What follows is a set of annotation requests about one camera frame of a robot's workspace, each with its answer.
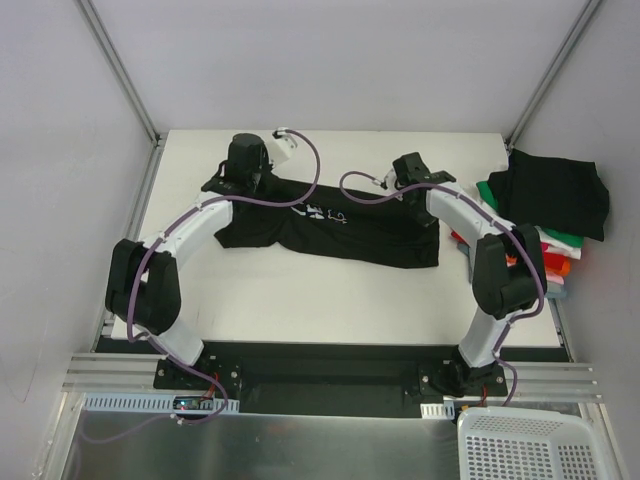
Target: black cloth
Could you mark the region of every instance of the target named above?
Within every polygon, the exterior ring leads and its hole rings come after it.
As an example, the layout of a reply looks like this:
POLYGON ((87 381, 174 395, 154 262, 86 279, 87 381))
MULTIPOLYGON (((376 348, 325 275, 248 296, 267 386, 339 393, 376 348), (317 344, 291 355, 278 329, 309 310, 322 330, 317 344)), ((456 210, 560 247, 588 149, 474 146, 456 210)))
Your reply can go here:
POLYGON ((595 240, 604 240, 609 191, 593 162, 534 157, 520 150, 509 169, 489 175, 501 217, 595 240))
MULTIPOLYGON (((256 198, 295 200, 308 183, 262 177, 256 198)), ((365 199, 378 195, 351 191, 365 199)), ((406 205, 392 200, 361 205, 340 189, 318 185, 311 197, 292 208, 235 204, 231 224, 216 233, 224 248, 267 247, 279 243, 299 253, 362 260, 399 268, 438 265, 438 222, 420 226, 406 205)))

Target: wall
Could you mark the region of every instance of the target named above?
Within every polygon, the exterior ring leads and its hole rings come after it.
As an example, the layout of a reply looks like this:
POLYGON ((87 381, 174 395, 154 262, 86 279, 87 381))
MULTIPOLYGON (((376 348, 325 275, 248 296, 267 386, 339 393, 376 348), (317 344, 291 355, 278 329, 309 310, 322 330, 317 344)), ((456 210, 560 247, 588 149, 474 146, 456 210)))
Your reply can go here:
POLYGON ((161 131, 509 133, 584 0, 95 0, 161 131))
POLYGON ((640 2, 609 0, 518 144, 595 161, 611 192, 604 243, 590 241, 564 302, 579 360, 597 367, 632 478, 640 475, 640 2))
POLYGON ((150 151, 74 2, 0 6, 0 477, 32 478, 150 151))

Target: white plastic basket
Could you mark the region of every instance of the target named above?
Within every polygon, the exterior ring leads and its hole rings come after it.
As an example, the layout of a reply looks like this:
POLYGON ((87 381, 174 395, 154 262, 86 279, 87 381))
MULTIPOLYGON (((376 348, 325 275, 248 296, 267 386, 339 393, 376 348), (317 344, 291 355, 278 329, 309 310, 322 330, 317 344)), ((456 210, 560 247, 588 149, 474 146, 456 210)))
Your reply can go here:
POLYGON ((458 420, 462 480, 607 480, 591 425, 557 412, 470 408, 458 420))

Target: stack of folded clothes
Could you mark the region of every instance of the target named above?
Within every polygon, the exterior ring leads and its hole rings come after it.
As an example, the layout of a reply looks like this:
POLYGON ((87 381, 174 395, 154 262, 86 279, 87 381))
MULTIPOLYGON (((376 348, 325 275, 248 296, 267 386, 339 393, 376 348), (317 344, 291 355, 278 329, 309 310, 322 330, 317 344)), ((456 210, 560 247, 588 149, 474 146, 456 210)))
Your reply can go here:
MULTIPOLYGON (((584 238, 604 240, 609 191, 595 163, 534 157, 513 150, 509 168, 478 182, 480 203, 516 225, 532 224, 540 232, 547 275, 547 298, 564 298, 564 279, 579 260, 584 238)), ((467 252, 462 239, 458 248, 467 252)))

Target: green cloth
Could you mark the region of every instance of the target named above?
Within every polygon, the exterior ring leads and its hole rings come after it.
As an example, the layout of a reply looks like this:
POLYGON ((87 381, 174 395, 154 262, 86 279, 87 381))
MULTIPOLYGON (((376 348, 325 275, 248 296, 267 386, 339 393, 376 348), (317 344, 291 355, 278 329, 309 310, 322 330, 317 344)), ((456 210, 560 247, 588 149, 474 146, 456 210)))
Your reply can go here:
MULTIPOLYGON (((496 200, 496 197, 493 196, 493 192, 489 188, 489 184, 487 182, 478 182, 476 183, 476 186, 478 187, 478 192, 480 192, 480 198, 482 198, 487 205, 497 211, 498 201, 496 200)), ((584 237, 558 232, 552 228, 543 228, 542 231, 550 237, 566 243, 570 247, 582 248, 582 244, 584 243, 584 237)))

